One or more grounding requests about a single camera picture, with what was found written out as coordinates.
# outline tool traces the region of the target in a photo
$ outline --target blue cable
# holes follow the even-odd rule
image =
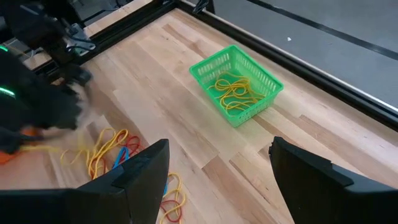
[[[119,165],[119,161],[122,158],[123,152],[125,152],[124,161],[129,159],[129,149],[126,146],[124,146],[120,149],[119,154],[116,158],[116,161],[113,164],[112,169],[115,169]]]

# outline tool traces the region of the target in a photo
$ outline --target wooden floor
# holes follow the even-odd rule
[[[285,85],[274,106],[236,129],[188,72],[229,44]],[[293,223],[267,155],[274,136],[398,188],[396,132],[182,11],[84,67],[94,75],[95,109],[78,131],[51,144],[74,149],[81,134],[92,144],[107,127],[127,128],[146,146],[170,139],[170,171],[182,176],[188,197],[184,223]],[[110,165],[114,154],[107,159]],[[78,187],[88,181],[83,163],[61,166],[57,153],[25,153],[0,167],[0,188]]]

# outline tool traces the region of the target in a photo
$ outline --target plastic basket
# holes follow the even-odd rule
[[[227,112],[221,106],[220,99],[217,99],[222,93],[214,88],[209,88],[215,84],[219,76],[223,75],[224,72],[249,78],[251,88],[265,97],[244,111],[232,109]],[[190,73],[212,99],[221,114],[234,127],[239,126],[258,114],[258,112],[270,106],[274,102],[277,94],[284,88],[283,84],[278,79],[272,76],[266,69],[260,66],[253,58],[236,45],[230,45],[192,66],[190,68]],[[237,80],[237,78],[229,76],[223,78],[231,83]]]

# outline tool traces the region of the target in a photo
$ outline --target green light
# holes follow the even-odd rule
[[[8,52],[8,49],[5,46],[0,45],[0,49],[5,51],[5,52]]]
[[[7,94],[7,95],[12,96],[12,97],[15,98],[15,93],[13,93],[13,92],[11,92],[11,91],[5,89],[5,88],[1,88],[1,87],[0,87],[0,93]]]

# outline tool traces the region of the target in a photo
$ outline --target orange object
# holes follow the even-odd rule
[[[40,136],[42,134],[41,130],[37,129],[37,128],[24,128],[21,131],[22,134],[25,134],[27,136]],[[30,142],[30,145],[36,145],[37,142]],[[20,152],[16,152],[14,154],[8,154],[5,152],[0,151],[0,165],[1,164],[5,164],[6,162],[10,161],[11,159],[17,157],[20,154]]]

